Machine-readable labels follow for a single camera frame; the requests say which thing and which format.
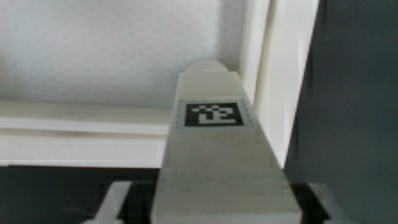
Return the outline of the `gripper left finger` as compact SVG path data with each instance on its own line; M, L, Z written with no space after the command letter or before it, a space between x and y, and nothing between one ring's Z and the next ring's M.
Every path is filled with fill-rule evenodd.
M117 216L122 209L129 187L129 181L117 181L110 184L94 218L81 224L124 224L124 221Z

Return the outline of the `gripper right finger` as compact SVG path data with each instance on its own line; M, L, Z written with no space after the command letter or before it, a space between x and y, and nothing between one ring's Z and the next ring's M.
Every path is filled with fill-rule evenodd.
M326 185L309 183L307 186L314 199L314 207L307 209L307 224L355 224Z

